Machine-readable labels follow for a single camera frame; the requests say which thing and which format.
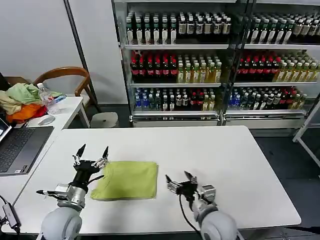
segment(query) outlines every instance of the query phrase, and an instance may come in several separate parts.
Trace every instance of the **green cloth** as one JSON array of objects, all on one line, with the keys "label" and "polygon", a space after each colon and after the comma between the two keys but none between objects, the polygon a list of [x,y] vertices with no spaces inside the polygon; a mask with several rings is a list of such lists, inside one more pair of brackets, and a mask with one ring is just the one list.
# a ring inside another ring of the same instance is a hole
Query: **green cloth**
[{"label": "green cloth", "polygon": [[[54,98],[62,95],[62,93],[60,92],[50,92]],[[12,98],[17,102],[25,105],[42,103],[39,97],[39,89],[33,84],[16,83],[12,87],[10,87],[5,93],[9,98]]]},{"label": "green cloth", "polygon": [[150,199],[157,193],[157,171],[155,162],[112,161],[104,168],[104,177],[92,190],[95,200]]}]

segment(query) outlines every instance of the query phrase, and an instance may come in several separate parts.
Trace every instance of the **robotic hand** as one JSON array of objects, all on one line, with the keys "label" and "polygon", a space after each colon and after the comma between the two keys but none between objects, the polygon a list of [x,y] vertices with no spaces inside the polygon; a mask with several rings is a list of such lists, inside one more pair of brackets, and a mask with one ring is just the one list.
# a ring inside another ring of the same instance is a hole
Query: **robotic hand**
[{"label": "robotic hand", "polygon": [[90,180],[90,177],[92,174],[98,173],[109,162],[108,146],[102,157],[97,161],[81,160],[85,147],[84,144],[76,155],[73,155],[73,167],[76,170],[76,175],[72,182],[58,184],[54,191],[37,191],[38,194],[57,199],[57,205],[59,206],[45,216],[37,240],[73,240],[79,233],[82,226],[80,212],[85,207],[88,185],[101,179],[103,175],[92,180]]},{"label": "robotic hand", "polygon": [[[236,240],[236,221],[226,213],[218,211],[215,203],[216,189],[212,185],[198,187],[197,177],[184,171],[189,181],[172,181],[167,175],[167,188],[179,195],[182,214],[187,223],[201,235],[203,240]],[[194,219],[199,223],[200,232],[188,221],[185,216],[181,195],[189,202],[189,207],[193,211]]]}]

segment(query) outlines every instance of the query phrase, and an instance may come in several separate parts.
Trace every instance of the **yellow-green towel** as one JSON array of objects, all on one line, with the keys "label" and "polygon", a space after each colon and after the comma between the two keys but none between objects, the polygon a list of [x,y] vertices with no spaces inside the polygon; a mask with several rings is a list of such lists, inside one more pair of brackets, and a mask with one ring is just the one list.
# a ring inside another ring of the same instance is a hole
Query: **yellow-green towel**
[{"label": "yellow-green towel", "polygon": [[150,199],[157,193],[157,164],[150,161],[112,161],[104,168],[104,177],[92,190],[91,198]]}]

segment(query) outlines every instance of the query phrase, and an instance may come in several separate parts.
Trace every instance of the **pile of clothes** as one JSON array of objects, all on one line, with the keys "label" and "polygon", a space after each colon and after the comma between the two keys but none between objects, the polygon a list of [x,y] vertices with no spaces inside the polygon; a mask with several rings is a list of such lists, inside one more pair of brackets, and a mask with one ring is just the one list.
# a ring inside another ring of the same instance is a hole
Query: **pile of clothes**
[{"label": "pile of clothes", "polygon": [[[53,97],[62,95],[51,92]],[[24,123],[30,118],[41,117],[46,114],[46,107],[42,105],[39,89],[28,83],[16,83],[6,91],[0,90],[0,107],[6,112],[9,123]]]}]

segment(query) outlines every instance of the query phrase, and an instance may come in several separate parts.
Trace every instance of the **wooden chair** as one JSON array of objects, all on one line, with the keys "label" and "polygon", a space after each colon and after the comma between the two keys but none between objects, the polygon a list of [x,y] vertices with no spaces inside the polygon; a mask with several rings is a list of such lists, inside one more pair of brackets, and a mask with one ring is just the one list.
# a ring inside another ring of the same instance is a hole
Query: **wooden chair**
[{"label": "wooden chair", "polygon": [[[84,97],[83,98],[83,105],[85,107],[87,105],[89,105],[89,103],[91,102],[95,106],[96,110],[99,113],[101,113],[102,111],[101,111],[100,107],[98,106],[98,103],[89,88],[89,83],[91,81],[90,74],[84,68],[76,67],[76,66],[65,66],[65,67],[55,68],[55,69],[52,69],[50,71],[43,73],[41,76],[39,76],[34,81],[33,84],[37,85],[38,83],[43,83],[45,80],[48,80],[48,79],[54,79],[54,78],[58,78],[58,77],[62,77],[62,76],[68,76],[68,75],[84,77],[84,80],[75,89],[74,95],[76,97],[80,97],[80,96]],[[88,97],[86,97],[86,95],[81,95],[81,92],[83,90],[87,93]]]}]

